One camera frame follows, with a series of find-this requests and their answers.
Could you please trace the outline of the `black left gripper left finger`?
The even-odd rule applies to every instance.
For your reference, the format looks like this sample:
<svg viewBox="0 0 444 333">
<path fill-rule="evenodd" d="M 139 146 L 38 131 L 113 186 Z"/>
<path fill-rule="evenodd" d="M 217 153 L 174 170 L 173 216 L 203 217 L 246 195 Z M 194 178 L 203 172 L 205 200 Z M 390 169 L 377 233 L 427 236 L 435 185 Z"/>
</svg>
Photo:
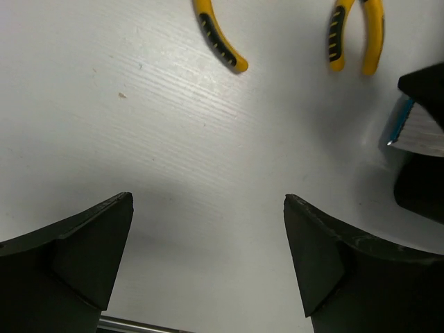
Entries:
<svg viewBox="0 0 444 333">
<path fill-rule="evenodd" d="M 2 332 L 95 332 L 133 219 L 133 195 L 1 242 Z"/>
</svg>

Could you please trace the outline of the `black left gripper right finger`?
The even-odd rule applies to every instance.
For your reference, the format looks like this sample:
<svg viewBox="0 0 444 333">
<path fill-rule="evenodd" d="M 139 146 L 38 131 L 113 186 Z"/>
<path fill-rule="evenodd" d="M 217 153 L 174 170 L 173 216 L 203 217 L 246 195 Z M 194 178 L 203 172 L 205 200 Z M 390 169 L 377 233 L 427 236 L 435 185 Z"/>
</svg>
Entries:
<svg viewBox="0 0 444 333">
<path fill-rule="evenodd" d="M 315 332 L 442 332 L 443 256 L 401 246 L 289 194 L 284 224 Z"/>
</svg>

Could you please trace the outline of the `black plastic toolbox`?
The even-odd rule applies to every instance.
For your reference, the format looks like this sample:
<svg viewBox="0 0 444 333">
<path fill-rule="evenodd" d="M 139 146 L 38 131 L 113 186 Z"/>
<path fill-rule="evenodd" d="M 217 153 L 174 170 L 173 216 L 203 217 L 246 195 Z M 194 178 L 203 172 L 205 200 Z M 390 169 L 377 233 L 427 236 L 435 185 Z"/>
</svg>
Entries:
<svg viewBox="0 0 444 333">
<path fill-rule="evenodd" d="M 400 77 L 407 101 L 388 146 L 412 153 L 394 186 L 396 203 L 443 223 L 443 63 Z"/>
</svg>

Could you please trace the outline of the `small combination wrench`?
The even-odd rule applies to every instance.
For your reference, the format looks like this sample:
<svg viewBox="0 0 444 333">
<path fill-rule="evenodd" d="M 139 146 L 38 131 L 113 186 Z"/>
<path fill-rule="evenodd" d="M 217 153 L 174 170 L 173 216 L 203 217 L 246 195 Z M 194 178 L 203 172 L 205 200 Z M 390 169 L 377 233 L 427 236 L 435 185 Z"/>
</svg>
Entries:
<svg viewBox="0 0 444 333">
<path fill-rule="evenodd" d="M 139 323 L 122 318 L 111 316 L 101 316 L 97 325 L 96 332 L 105 333 L 191 333 L 186 330 L 179 330 L 169 327 L 162 327 L 146 323 Z"/>
</svg>

